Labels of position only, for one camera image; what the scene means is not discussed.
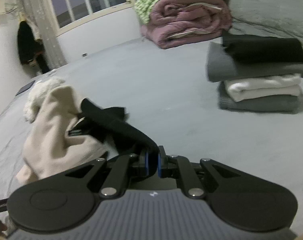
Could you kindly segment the beige black raglan shirt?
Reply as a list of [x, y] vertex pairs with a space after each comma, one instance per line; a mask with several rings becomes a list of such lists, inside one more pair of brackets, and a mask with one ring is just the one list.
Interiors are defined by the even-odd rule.
[[29, 184], [69, 170], [107, 154], [143, 154], [146, 176], [158, 168], [158, 146], [126, 122], [124, 107], [100, 108], [71, 86], [51, 90], [40, 106], [24, 143], [24, 165], [16, 175]]

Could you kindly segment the grey folded bottom garment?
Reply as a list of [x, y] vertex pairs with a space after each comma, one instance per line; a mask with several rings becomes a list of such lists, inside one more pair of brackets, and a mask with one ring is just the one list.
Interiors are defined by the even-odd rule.
[[218, 107], [228, 111], [248, 112], [293, 112], [300, 105], [300, 98], [291, 95], [272, 95], [235, 102], [221, 82], [217, 88]]

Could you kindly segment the white plush dog toy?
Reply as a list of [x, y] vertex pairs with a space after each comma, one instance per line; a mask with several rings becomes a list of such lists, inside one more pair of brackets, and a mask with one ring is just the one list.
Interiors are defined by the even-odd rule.
[[49, 92], [64, 83], [65, 80], [61, 77], [52, 77], [46, 81], [37, 81], [28, 94], [26, 104], [23, 108], [23, 116], [25, 120], [29, 123], [34, 122], [41, 105]]

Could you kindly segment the dark tablet on bed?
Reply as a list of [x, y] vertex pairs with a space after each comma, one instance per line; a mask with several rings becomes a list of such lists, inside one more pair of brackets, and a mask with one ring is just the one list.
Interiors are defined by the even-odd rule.
[[28, 89], [30, 89], [35, 83], [35, 80], [33, 80], [32, 82], [26, 84], [25, 86], [21, 87], [20, 90], [16, 93], [15, 96], [18, 96], [22, 93], [24, 93], [25, 91], [27, 91]]

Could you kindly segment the white folded garment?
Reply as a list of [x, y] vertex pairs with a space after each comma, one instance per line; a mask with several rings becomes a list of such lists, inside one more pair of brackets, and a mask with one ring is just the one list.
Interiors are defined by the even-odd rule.
[[273, 95], [300, 95], [300, 74], [265, 76], [223, 82], [235, 102]]

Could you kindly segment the black folded garment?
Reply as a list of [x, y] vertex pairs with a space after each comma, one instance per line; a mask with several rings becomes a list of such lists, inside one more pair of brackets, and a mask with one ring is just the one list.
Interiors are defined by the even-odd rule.
[[241, 63], [303, 63], [303, 47], [296, 38], [234, 35], [227, 31], [222, 38], [225, 52]]

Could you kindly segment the hanging black coat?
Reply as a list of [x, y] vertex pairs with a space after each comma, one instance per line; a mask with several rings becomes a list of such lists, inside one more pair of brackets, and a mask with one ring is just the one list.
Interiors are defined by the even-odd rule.
[[36, 40], [32, 28], [26, 21], [21, 21], [17, 32], [17, 48], [20, 63], [22, 65], [29, 65], [35, 61], [42, 74], [50, 71], [50, 68], [45, 60], [45, 48], [42, 40]]

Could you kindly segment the grey bed cover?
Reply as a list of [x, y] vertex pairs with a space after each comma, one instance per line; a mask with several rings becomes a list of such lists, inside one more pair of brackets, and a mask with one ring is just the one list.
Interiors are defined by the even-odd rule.
[[303, 46], [303, 0], [229, 0], [232, 34], [297, 38]]

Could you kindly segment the pink rolled quilt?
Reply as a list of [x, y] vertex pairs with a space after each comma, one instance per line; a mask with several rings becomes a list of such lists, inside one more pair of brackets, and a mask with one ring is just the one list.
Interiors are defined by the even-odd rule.
[[223, 0], [159, 0], [141, 33], [169, 49], [220, 37], [231, 26], [231, 12]]

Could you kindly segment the white lace curtain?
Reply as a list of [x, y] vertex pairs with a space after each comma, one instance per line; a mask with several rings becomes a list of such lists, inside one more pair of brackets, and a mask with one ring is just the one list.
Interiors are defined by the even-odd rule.
[[48, 0], [17, 0], [19, 11], [38, 28], [45, 47], [46, 59], [51, 68], [59, 68], [67, 62], [56, 38], [56, 27]]

